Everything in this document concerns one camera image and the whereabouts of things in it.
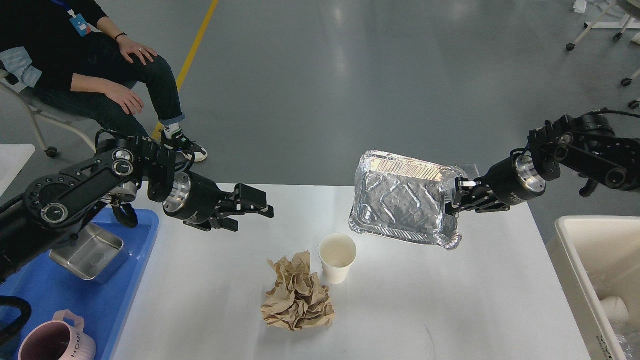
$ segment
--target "chair wheel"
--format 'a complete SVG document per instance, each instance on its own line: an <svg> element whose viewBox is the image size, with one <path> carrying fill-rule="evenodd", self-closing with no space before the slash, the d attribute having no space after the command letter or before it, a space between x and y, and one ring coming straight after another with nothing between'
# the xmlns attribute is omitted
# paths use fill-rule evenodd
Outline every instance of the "chair wheel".
<svg viewBox="0 0 640 360"><path fill-rule="evenodd" d="M50 157L50 158L55 158L56 156L58 156L58 149L55 147L50 147L47 150L44 151L45 154Z"/></svg>

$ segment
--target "paper cup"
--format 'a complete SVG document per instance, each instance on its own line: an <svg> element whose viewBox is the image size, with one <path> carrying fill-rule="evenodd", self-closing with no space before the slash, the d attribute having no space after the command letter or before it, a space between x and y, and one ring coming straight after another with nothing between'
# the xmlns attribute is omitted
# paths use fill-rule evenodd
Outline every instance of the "paper cup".
<svg viewBox="0 0 640 360"><path fill-rule="evenodd" d="M629 321L629 312L627 311L627 305L619 297L606 297L600 301L604 313L607 315L609 321L617 321L627 323Z"/></svg>
<svg viewBox="0 0 640 360"><path fill-rule="evenodd" d="M324 278L340 284L356 259L356 243L345 234L331 234L320 241L319 253Z"/></svg>
<svg viewBox="0 0 640 360"><path fill-rule="evenodd" d="M71 319L75 326L64 322ZM27 335L20 346L19 360L93 360L95 341L83 333L84 318L69 310L58 311Z"/></svg>

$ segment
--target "person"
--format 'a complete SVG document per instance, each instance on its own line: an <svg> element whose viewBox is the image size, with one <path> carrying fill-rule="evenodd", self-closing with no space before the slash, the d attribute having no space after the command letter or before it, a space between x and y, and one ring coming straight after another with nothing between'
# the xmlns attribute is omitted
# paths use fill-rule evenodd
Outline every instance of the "person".
<svg viewBox="0 0 640 360"><path fill-rule="evenodd" d="M91 31L89 24L100 32ZM207 151L180 127L186 118L171 67L151 47L120 31L94 0L0 0L0 61L38 98L129 136L148 136L131 90L146 84L161 143L195 161Z"/></svg>

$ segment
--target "id badge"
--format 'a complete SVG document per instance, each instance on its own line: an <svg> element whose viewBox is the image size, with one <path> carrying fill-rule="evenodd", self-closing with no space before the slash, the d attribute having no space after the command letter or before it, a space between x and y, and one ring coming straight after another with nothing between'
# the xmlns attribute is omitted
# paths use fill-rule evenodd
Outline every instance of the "id badge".
<svg viewBox="0 0 640 360"><path fill-rule="evenodd" d="M71 18L69 21L74 26L74 28L76 28L76 31L80 34L81 37L91 32L91 27L89 26L89 24L87 24L81 14L77 14L76 17Z"/></svg>

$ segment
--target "jeans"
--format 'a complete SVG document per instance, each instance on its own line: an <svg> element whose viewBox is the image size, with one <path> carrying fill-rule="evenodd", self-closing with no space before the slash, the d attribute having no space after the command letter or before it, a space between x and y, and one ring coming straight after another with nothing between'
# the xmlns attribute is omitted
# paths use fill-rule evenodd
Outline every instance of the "jeans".
<svg viewBox="0 0 640 360"><path fill-rule="evenodd" d="M87 58L77 73L103 78L132 88L136 82L146 84L158 120L163 125L184 120L175 78L169 64L162 57L153 57L142 65L137 56L130 54L133 64L120 54L118 44L103 33L89 33ZM148 136L145 128L133 115L127 115L119 104L104 94L95 92L71 92L35 88L38 98L49 106L64 112L93 119L104 129L118 131L129 136Z"/></svg>

